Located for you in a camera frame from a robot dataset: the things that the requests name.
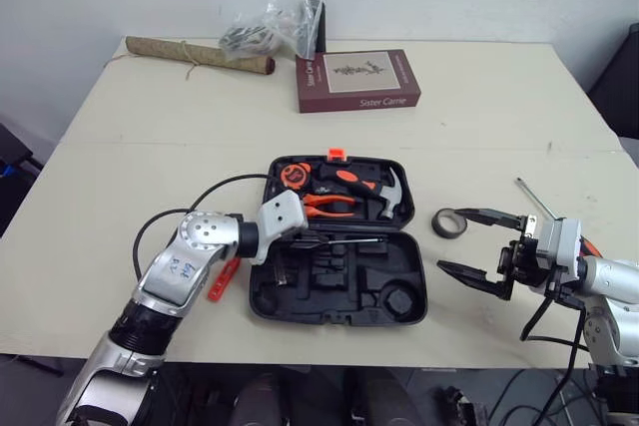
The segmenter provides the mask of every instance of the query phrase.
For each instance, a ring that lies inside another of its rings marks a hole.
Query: book
[[[421,91],[403,50],[297,58],[300,112],[415,107]]]

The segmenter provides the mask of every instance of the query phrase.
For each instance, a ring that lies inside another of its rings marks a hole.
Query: hammer
[[[381,211],[381,216],[384,218],[392,219],[395,207],[401,202],[401,183],[395,173],[395,170],[389,169],[392,175],[392,187],[384,185],[379,192],[379,196],[386,200],[386,207]]]
[[[390,168],[393,184],[392,187],[382,185],[378,182],[368,182],[361,180],[356,174],[348,170],[342,170],[336,167],[322,166],[320,168],[321,178],[331,178],[338,180],[346,185],[354,193],[359,193],[363,197],[373,197],[376,199],[384,199],[386,205],[381,211],[381,216],[392,219],[394,217],[393,210],[401,202],[401,183],[395,171]]]

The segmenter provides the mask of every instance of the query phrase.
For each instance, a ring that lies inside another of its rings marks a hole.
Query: black cable
[[[601,405],[602,405],[602,403],[605,403],[606,401],[605,400],[599,400],[599,398],[597,398],[596,396],[593,396],[593,392],[588,389],[587,383],[584,383],[585,384],[585,388],[583,388],[573,378],[570,378],[570,382],[588,400],[588,406],[590,406],[590,409],[592,410],[593,414],[597,418],[597,421],[599,421],[599,424],[602,424],[602,425],[605,424],[605,421],[603,419],[603,411],[601,410]]]
[[[499,398],[497,398],[497,401],[495,402],[495,405],[492,407],[492,409],[490,410],[490,414],[488,415],[488,422],[490,422],[490,420],[492,419],[492,417],[495,415],[495,411],[497,411],[497,408],[499,407],[499,404],[501,404],[501,401],[503,400],[503,397],[506,395],[506,393],[508,392],[508,389],[510,388],[510,385],[512,385],[512,383],[514,382],[515,379],[517,379],[517,377],[523,373],[524,371],[526,371],[525,369],[520,369],[519,371],[517,371],[515,374],[512,375],[512,377],[510,378],[510,380],[508,380],[508,382],[506,383],[506,386],[503,388],[503,391],[501,391],[501,394],[499,395]]]
[[[274,177],[273,175],[266,175],[266,174],[246,174],[246,175],[237,175],[236,177],[230,177],[230,178],[228,178],[226,180],[222,180],[221,182],[217,182],[212,187],[209,187],[206,190],[204,190],[204,192],[198,197],[198,199],[195,200],[193,202],[193,204],[191,205],[191,210],[195,210],[198,207],[198,205],[208,195],[210,195],[212,192],[217,190],[219,187],[223,187],[224,185],[229,184],[231,182],[237,182],[238,180],[247,180],[247,179],[265,179],[265,180],[269,180],[271,182],[273,182],[273,181],[279,182],[280,181],[280,179],[278,179],[277,177]]]
[[[568,406],[570,406],[572,403],[574,403],[576,401],[581,401],[582,399],[587,400],[588,397],[584,396],[583,394],[580,394],[579,396],[575,396],[573,398],[570,398],[569,400],[566,401],[566,404],[562,404],[559,408],[557,408],[554,411],[549,411],[546,414],[546,417],[548,417],[548,416],[556,416],[556,415],[558,415],[560,413],[563,413],[568,408]]]
[[[235,177],[230,177],[228,179],[222,180],[221,182],[217,182],[212,187],[209,187],[206,190],[204,190],[204,192],[193,202],[191,207],[188,208],[188,209],[166,210],[164,212],[160,212],[160,213],[152,216],[151,218],[149,218],[147,220],[147,222],[142,225],[142,227],[138,231],[138,234],[136,234],[135,241],[133,242],[133,251],[132,251],[133,270],[136,273],[136,278],[138,278],[138,281],[140,280],[140,278],[142,278],[142,271],[140,269],[140,261],[139,261],[139,257],[138,257],[138,249],[140,247],[140,241],[142,240],[142,235],[144,234],[144,232],[147,230],[147,228],[149,226],[151,226],[155,221],[157,221],[161,217],[166,216],[168,214],[172,214],[172,213],[190,213],[193,210],[195,210],[200,205],[200,203],[208,195],[210,195],[212,192],[217,190],[219,187],[223,187],[224,185],[230,184],[231,182],[237,182],[239,180],[247,180],[247,179],[265,179],[265,180],[268,180],[267,188],[272,186],[272,182],[276,182],[276,185],[280,182],[280,179],[278,179],[277,177],[274,177],[273,175],[266,175],[266,174],[237,175]],[[177,234],[177,230],[175,230],[173,232],[173,235],[171,236],[171,239],[169,240],[169,243],[171,243],[175,239],[176,234]]]
[[[503,416],[503,418],[501,418],[501,421],[499,421],[499,426],[506,426],[506,423],[510,419],[510,416],[512,416],[516,411],[519,411],[520,409],[529,409],[531,411],[536,411],[537,414],[541,413],[541,411],[538,408],[535,408],[534,406],[528,406],[527,404],[520,404],[508,410],[508,412]],[[557,426],[557,423],[555,423],[549,417],[545,417],[543,419],[547,421],[551,426]]]
[[[190,211],[189,209],[165,210],[163,212],[154,214],[142,225],[142,227],[138,231],[138,234],[136,234],[136,239],[133,241],[133,251],[132,251],[133,270],[135,270],[136,272],[136,278],[138,278],[138,281],[140,280],[140,278],[142,278],[142,271],[140,270],[140,261],[138,260],[138,248],[140,246],[140,240],[142,239],[142,235],[144,234],[144,232],[147,230],[149,226],[151,226],[155,221],[162,218],[163,216],[167,216],[168,214],[173,214],[173,213],[188,213],[189,211]]]
[[[530,331],[532,331],[532,328],[535,327],[535,324],[537,324],[537,322],[541,319],[541,316],[544,315],[551,303],[552,298],[543,298],[543,301],[541,302],[537,310],[534,312],[532,317],[528,320],[528,322],[521,330],[521,334],[519,335],[520,341],[526,341],[528,339]]]
[[[582,308],[581,311],[579,312],[579,321],[577,322],[577,327],[575,328],[575,339],[573,341],[572,348],[570,349],[570,359],[568,360],[568,368],[566,369],[566,372],[564,373],[563,377],[561,378],[561,380],[555,387],[554,391],[552,392],[552,394],[546,401],[546,404],[541,410],[541,413],[539,413],[537,420],[533,423],[533,426],[539,426],[541,424],[541,422],[544,420],[546,413],[550,409],[550,406],[559,395],[559,392],[570,380],[570,376],[572,375],[572,370],[575,367],[575,359],[577,357],[579,340],[581,339],[581,333],[583,331],[583,326],[585,322],[586,322],[586,310]]]
[[[553,338],[552,336],[528,336],[525,341],[545,341],[547,343],[557,343],[563,344],[564,346],[572,346],[572,342],[567,339]],[[588,350],[588,346],[584,346],[583,344],[579,344],[577,346],[581,351],[585,351],[586,353],[590,352]]]

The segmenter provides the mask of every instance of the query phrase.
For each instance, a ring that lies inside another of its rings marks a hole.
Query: black tool case
[[[309,215],[309,230],[271,245],[266,262],[251,271],[253,311],[267,319],[311,324],[383,326],[422,321],[427,299],[419,246],[412,236],[400,231],[414,215],[403,167],[383,159],[295,156],[276,159],[269,173],[283,178],[284,169],[300,164],[304,164],[308,176],[296,177],[293,172],[291,178],[298,182],[294,190],[301,199],[306,195],[345,195],[353,197],[355,203],[317,206],[323,212],[349,216]],[[360,188],[364,182],[392,186],[390,169],[401,185],[401,200],[393,209],[392,219],[380,216],[383,199],[367,195],[366,189]],[[334,175],[336,171],[353,173],[361,182],[343,182]],[[264,201],[278,192],[273,185],[267,186]],[[304,245],[299,240],[316,237],[372,237],[381,242],[298,247]]]

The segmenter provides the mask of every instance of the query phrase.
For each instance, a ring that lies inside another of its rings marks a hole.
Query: screwdriver
[[[316,236],[313,238],[299,238],[291,241],[290,248],[296,249],[313,249],[319,246],[332,244],[350,244],[350,243],[381,243],[383,238],[357,238],[357,239],[328,239],[325,236]]]
[[[528,184],[523,180],[522,177],[517,177],[515,182],[524,190],[530,197],[537,202],[537,204],[543,208],[543,210],[548,213],[548,215],[552,219],[559,219],[559,217],[551,210],[547,204],[545,204],[528,186]],[[597,247],[590,242],[585,236],[581,236],[581,252],[585,255],[599,256],[601,257],[601,252],[597,249]]]

